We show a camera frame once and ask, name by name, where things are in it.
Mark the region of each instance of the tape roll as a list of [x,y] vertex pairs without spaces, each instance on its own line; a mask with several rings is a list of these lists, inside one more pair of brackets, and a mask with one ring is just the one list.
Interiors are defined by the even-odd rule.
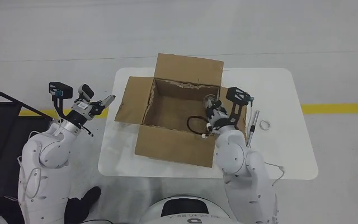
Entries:
[[271,128],[271,123],[268,120],[262,120],[260,122],[260,128],[262,130],[269,130]]

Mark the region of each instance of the open cardboard box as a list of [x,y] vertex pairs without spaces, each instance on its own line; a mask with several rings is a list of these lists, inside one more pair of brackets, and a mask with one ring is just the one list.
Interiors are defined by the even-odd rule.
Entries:
[[[227,111],[232,102],[220,87],[223,62],[158,54],[153,78],[129,77],[115,121],[140,124],[135,154],[160,160],[212,167],[215,137],[203,139],[190,132],[189,116],[204,116],[203,99],[220,98]],[[245,134],[246,107],[239,129]],[[193,119],[190,127],[205,132],[206,124]]]

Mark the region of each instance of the gray floor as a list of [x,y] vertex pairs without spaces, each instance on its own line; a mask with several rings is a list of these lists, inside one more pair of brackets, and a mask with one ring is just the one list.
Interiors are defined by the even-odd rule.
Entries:
[[[87,83],[102,99],[118,69],[154,67],[163,52],[286,68],[301,104],[357,102],[357,10],[355,0],[2,0],[0,90],[38,109],[51,109],[51,81]],[[280,223],[356,223],[357,115],[305,121],[319,174],[275,185]],[[70,159],[71,197],[93,185],[103,190],[89,218],[136,222],[153,202],[183,193],[230,211],[219,180],[100,175],[105,119],[88,127],[95,136],[80,136]]]

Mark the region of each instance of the cable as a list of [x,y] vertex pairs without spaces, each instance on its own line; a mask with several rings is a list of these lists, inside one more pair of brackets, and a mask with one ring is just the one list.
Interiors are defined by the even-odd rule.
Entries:
[[58,125],[56,131],[52,134],[53,136],[54,136],[54,134],[60,129],[61,124],[62,124],[62,119],[61,119],[60,115],[58,114],[58,112],[57,112],[57,110],[56,110],[56,107],[55,107],[55,111],[56,111],[56,114],[57,114],[58,119],[59,119],[59,125]]
[[[57,116],[58,116],[58,118],[59,118],[59,126],[57,127],[56,131],[55,131],[52,135],[50,135],[50,136],[53,136],[53,135],[60,129],[60,127],[61,127],[61,125],[62,125],[62,119],[61,119],[60,115],[58,114],[57,110],[55,110],[55,111],[56,111],[56,114],[57,114]],[[42,133],[40,133],[40,132],[38,132],[38,131],[33,130],[32,132],[30,132],[29,138],[28,138],[27,140],[29,140],[29,139],[31,138],[31,135],[32,135],[33,133],[41,134],[42,136],[48,137],[48,136],[45,135],[45,134],[42,134]]]
[[16,202],[16,201],[17,201],[17,199],[14,198],[14,197],[12,197],[12,196],[4,196],[4,198],[7,198],[7,199],[9,199],[9,200],[12,200],[13,202]]
[[[22,156],[19,156],[19,157],[17,158],[17,162],[18,162],[18,164],[20,165],[20,168],[21,168],[22,171],[23,171],[22,176],[23,176],[23,179],[24,179],[24,178],[25,178],[25,170],[24,170],[24,168],[23,168],[23,166],[22,166],[22,164],[21,164],[20,157],[22,157]],[[29,184],[29,181],[30,181],[30,179],[31,179],[31,177],[32,177],[32,173],[34,172],[34,170],[38,170],[38,171],[39,171],[39,175],[40,175],[40,177],[39,177],[39,183],[38,183],[38,185],[37,185],[37,189],[36,189],[36,192],[35,192],[34,196],[29,196],[28,193],[27,193],[27,186],[28,186],[28,184]],[[35,167],[35,168],[33,168],[33,169],[31,170],[29,176],[27,177],[26,185],[25,185],[25,187],[24,187],[24,189],[23,189],[23,191],[25,192],[25,195],[26,195],[29,199],[35,198],[35,197],[37,196],[38,192],[39,192],[40,184],[41,184],[41,168],[40,168],[40,167]]]
[[198,134],[198,135],[203,135],[203,134],[209,134],[209,132],[206,132],[206,133],[200,133],[200,132],[196,132],[194,131],[193,129],[190,128],[189,126],[189,121],[190,119],[201,119],[203,121],[205,121],[206,123],[208,123],[209,121],[207,120],[207,118],[204,118],[203,116],[190,116],[188,117],[188,119],[186,120],[186,126],[188,127],[188,129],[193,132],[194,134]]
[[86,222],[94,222],[94,221],[105,221],[105,222],[109,222],[110,224],[114,224],[113,222],[111,222],[109,220],[87,220],[87,221],[80,222],[79,224],[86,223]]
[[276,164],[271,164],[269,162],[265,162],[265,163],[270,165],[270,166],[276,166],[282,171],[282,175],[272,183],[272,186],[274,186],[276,184],[276,182],[279,181],[285,175],[285,173],[286,173],[285,168],[283,166],[279,166],[279,165],[276,165]]

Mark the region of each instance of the black cable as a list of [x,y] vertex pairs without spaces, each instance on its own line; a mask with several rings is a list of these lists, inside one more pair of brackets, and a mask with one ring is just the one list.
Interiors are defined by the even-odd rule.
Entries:
[[209,121],[207,120],[207,118],[204,118],[203,116],[190,116],[190,117],[188,117],[188,119],[186,120],[186,126],[188,127],[188,129],[189,129],[191,132],[193,132],[194,134],[198,134],[198,135],[208,134],[208,132],[206,132],[206,133],[200,133],[200,132],[196,132],[196,131],[194,131],[193,129],[190,128],[189,121],[190,121],[190,119],[193,119],[193,118],[194,118],[194,119],[201,119],[201,120],[205,121],[206,123],[209,122]]
[[111,222],[109,220],[87,220],[87,221],[80,222],[79,224],[82,224],[82,223],[85,223],[85,222],[94,222],[94,221],[105,221],[105,222],[109,222],[110,224],[114,224],[113,222]]

